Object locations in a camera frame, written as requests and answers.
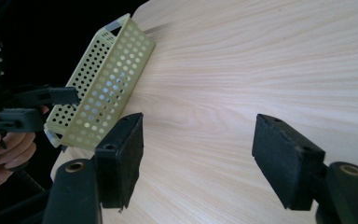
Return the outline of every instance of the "plastic basket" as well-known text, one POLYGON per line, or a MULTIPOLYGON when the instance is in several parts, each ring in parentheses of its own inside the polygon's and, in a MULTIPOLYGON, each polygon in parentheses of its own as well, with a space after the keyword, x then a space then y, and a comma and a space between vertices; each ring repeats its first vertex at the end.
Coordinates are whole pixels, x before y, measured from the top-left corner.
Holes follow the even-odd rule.
POLYGON ((120 119, 155 45, 130 14, 101 28, 66 85, 76 87, 80 105, 55 105, 48 116, 50 143, 94 150, 120 119))

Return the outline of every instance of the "black background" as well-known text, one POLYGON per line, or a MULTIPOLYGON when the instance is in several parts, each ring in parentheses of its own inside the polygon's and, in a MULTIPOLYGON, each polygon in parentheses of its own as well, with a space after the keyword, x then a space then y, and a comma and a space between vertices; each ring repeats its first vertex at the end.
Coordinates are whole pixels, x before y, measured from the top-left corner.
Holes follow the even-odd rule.
MULTIPOLYGON (((2 84, 65 86, 95 32, 126 13, 132 15, 145 2, 12 0, 0 20, 2 84)), ((36 133, 35 142, 36 153, 25 171, 44 189, 50 189, 50 171, 61 149, 54 148, 44 133, 36 133)), ((33 195, 12 175, 0 187, 0 209, 33 195)))

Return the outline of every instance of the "wood grain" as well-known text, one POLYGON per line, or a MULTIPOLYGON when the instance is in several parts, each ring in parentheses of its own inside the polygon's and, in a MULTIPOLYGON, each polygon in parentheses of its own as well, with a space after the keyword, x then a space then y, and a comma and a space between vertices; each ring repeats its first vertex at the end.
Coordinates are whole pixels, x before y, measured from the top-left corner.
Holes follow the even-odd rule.
POLYGON ((123 112, 145 114, 145 154, 103 223, 315 223, 316 203, 284 210, 255 164, 255 117, 358 165, 358 1, 151 0, 132 18, 157 43, 123 112))

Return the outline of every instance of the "black bracket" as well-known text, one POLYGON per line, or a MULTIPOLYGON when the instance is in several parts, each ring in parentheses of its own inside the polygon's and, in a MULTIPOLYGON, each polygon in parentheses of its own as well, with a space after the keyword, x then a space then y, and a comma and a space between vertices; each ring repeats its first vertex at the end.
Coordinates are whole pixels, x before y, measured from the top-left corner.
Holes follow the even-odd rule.
POLYGON ((61 165, 51 189, 0 211, 0 224, 102 224, 101 207, 128 207, 144 155, 143 114, 120 119, 91 159, 61 165))
POLYGON ((281 119, 258 114, 252 155, 284 208, 309 211, 317 223, 358 223, 358 166, 324 164, 325 152, 281 119))
POLYGON ((79 105, 75 87, 49 85, 4 87, 0 84, 0 134, 43 131, 41 105, 79 105))

